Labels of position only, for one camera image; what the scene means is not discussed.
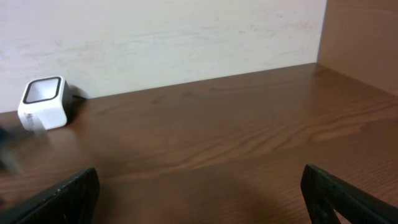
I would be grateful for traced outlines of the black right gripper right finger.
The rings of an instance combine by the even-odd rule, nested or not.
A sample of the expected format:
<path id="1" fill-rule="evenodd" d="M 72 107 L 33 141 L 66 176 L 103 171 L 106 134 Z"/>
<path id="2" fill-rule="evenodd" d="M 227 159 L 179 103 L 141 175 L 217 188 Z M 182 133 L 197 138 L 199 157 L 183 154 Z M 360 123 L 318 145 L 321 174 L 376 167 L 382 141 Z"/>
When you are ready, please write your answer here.
<path id="1" fill-rule="evenodd" d="M 337 213 L 350 223 L 397 223 L 397 207 L 307 164 L 300 188 L 312 223 L 339 223 Z"/>

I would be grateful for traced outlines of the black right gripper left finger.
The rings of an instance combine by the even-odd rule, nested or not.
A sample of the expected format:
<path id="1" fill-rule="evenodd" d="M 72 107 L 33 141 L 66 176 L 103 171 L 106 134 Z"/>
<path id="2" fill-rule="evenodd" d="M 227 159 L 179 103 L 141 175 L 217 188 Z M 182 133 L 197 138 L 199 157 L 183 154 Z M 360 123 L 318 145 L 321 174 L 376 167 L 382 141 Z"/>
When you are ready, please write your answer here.
<path id="1" fill-rule="evenodd" d="M 96 169 L 83 169 L 1 212 L 1 223 L 91 223 L 99 192 Z"/>

